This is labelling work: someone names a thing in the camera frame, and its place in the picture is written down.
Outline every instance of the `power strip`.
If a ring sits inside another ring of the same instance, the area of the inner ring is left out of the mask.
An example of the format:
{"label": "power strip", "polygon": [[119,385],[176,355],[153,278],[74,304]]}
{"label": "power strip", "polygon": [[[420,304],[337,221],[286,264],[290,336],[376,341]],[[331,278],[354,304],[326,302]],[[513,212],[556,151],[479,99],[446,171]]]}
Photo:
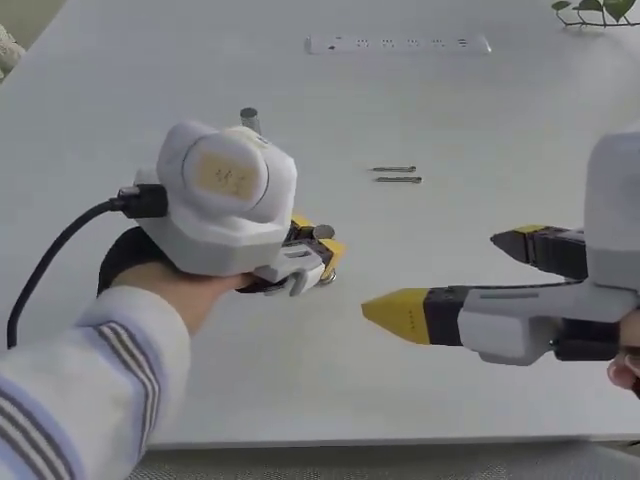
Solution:
{"label": "power strip", "polygon": [[491,46],[482,35],[459,37],[405,37],[368,35],[312,35],[305,47],[311,55],[340,53],[491,53]]}

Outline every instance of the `human hand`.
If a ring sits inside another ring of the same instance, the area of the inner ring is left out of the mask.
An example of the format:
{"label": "human hand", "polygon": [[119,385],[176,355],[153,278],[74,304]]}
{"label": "human hand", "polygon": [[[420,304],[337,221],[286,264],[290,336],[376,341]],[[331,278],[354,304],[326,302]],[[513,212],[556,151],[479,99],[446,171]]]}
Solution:
{"label": "human hand", "polygon": [[[620,321],[620,345],[640,347],[640,311],[631,312]],[[615,386],[631,390],[640,378],[640,357],[619,354],[609,364],[607,375]]]}
{"label": "human hand", "polygon": [[251,282],[251,275],[204,277],[177,272],[160,262],[136,265],[118,275],[112,287],[130,286],[159,295],[176,309],[194,335],[223,294]]}

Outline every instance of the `black strap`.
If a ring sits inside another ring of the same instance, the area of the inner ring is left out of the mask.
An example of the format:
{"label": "black strap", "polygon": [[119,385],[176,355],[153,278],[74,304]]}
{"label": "black strap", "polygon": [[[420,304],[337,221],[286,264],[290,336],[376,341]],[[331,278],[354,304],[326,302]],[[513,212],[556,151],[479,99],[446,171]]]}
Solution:
{"label": "black strap", "polygon": [[[98,275],[98,295],[109,288],[118,275],[125,270],[145,263],[160,262],[176,272],[180,270],[165,255],[153,240],[140,227],[124,232],[111,246],[100,265]],[[287,279],[271,283],[261,278],[251,285],[238,289],[240,293],[264,293],[281,288]]]}

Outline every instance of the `black cable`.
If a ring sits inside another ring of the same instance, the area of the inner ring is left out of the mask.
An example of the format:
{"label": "black cable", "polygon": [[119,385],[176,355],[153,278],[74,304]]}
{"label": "black cable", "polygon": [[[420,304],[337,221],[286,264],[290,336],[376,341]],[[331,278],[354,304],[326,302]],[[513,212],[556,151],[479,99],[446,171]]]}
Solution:
{"label": "black cable", "polygon": [[29,297],[31,297],[31,294],[38,286],[40,279],[42,279],[42,276],[62,247],[91,220],[99,217],[103,213],[122,211],[125,205],[125,200],[121,198],[111,198],[106,202],[99,203],[71,222],[71,224],[58,235],[58,238],[53,241],[38,262],[38,265],[36,265],[36,268],[33,269],[33,273],[27,280],[27,283],[25,283],[16,303],[11,309],[9,320],[7,321],[7,348],[11,349],[16,346],[18,342],[18,320],[20,319],[20,315],[29,301]]}

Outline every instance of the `cable plug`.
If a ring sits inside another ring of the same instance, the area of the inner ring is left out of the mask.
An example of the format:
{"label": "cable plug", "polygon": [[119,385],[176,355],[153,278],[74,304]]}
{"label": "cable plug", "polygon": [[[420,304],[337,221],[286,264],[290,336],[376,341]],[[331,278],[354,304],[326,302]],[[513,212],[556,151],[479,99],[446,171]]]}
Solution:
{"label": "cable plug", "polygon": [[167,190],[155,183],[121,188],[111,201],[114,210],[124,213],[127,218],[159,218],[169,212]]}

